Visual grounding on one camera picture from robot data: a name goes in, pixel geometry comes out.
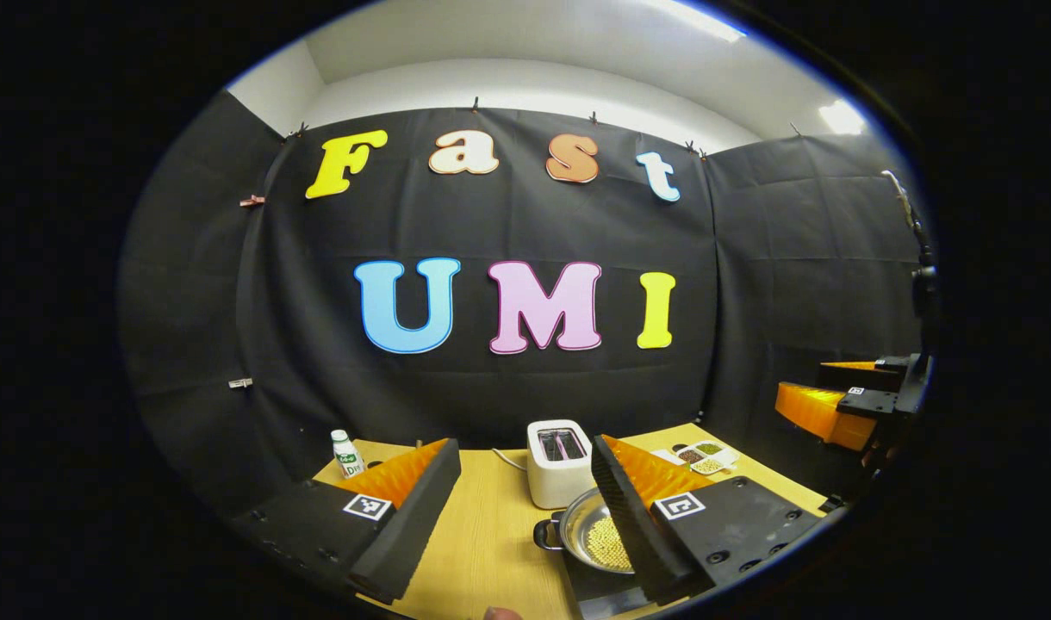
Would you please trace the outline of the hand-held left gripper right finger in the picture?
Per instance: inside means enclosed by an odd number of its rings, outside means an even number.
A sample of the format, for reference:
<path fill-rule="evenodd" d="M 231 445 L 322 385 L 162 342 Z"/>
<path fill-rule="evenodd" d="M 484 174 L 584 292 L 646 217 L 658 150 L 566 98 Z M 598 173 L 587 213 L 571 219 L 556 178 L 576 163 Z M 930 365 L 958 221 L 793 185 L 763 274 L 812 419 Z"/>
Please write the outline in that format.
<path fill-rule="evenodd" d="M 715 597 L 785 560 L 824 521 L 749 478 L 710 481 L 607 435 L 591 471 L 651 603 Z"/>

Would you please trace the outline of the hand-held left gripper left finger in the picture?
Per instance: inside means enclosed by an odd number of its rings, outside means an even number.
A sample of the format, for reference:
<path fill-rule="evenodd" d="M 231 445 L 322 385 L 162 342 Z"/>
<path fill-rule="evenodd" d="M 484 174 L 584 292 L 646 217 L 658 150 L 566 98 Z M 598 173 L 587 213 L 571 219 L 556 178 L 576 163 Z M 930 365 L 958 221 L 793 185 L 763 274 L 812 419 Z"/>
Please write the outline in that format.
<path fill-rule="evenodd" d="M 403 598 L 462 466 L 444 438 L 330 484 L 308 480 L 231 525 L 291 573 L 336 595 Z"/>

